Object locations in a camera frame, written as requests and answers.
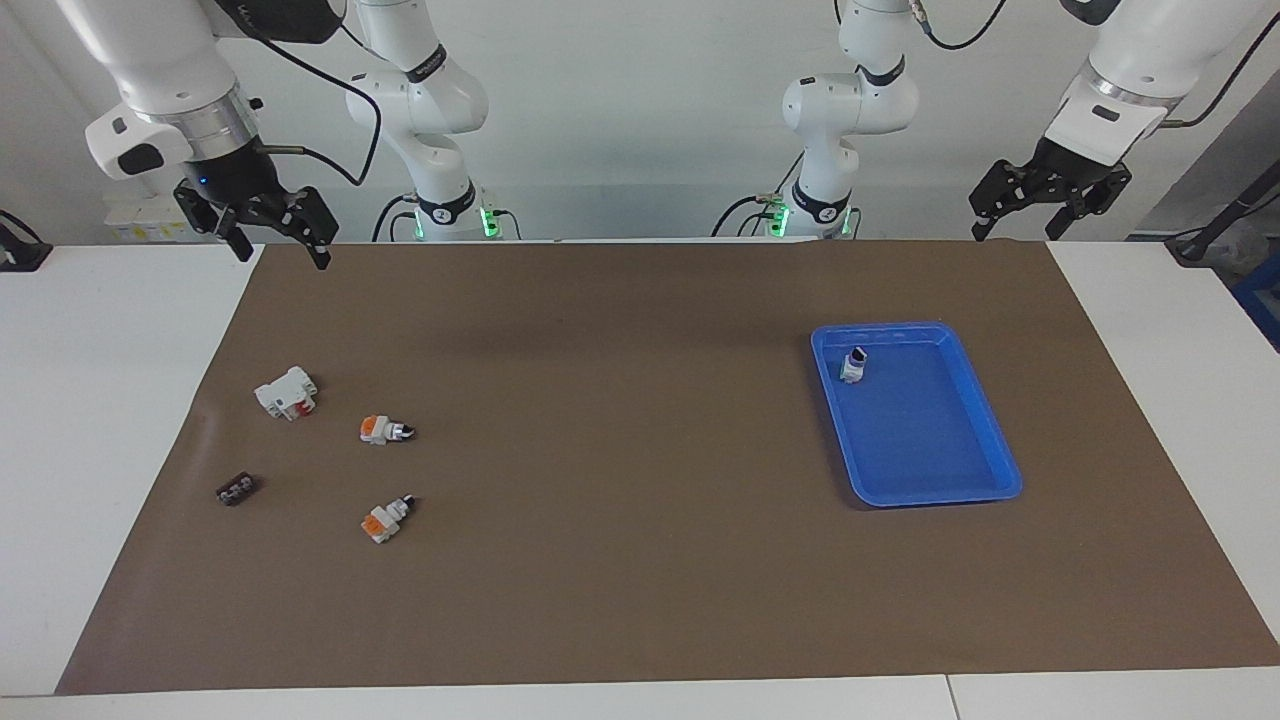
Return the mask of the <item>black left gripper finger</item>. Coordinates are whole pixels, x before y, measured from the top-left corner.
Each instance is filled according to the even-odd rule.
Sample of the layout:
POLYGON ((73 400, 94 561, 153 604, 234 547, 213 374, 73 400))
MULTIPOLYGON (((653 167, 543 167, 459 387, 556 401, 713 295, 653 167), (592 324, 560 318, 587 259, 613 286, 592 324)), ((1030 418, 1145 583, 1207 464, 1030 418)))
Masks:
POLYGON ((1043 169, 1034 164, 1014 165, 997 160, 980 178, 968 200, 975 215, 972 236, 977 242, 989 237, 996 222, 1039 201, 1043 169))
POLYGON ((1055 179, 1051 190, 1052 200, 1061 201, 1062 206, 1044 225, 1047 240, 1061 240, 1075 222, 1089 215, 1105 214, 1130 181, 1132 173, 1125 163, 1119 163, 1105 176, 1088 182, 1055 179))

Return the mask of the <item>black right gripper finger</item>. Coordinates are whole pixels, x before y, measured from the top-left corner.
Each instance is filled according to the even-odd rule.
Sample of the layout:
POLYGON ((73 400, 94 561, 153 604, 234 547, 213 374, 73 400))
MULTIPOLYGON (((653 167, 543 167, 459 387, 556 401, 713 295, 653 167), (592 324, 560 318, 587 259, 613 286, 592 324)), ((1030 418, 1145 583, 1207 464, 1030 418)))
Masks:
POLYGON ((302 245, 317 270, 328 269, 338 220, 315 187, 264 193, 262 219, 278 234, 302 245))
POLYGON ((225 243, 241 263, 247 263, 253 256, 252 243, 241 229, 238 217, 232 208, 220 208, 210 202, 189 182, 175 186, 174 200, 189 228, 197 234, 212 234, 225 243))

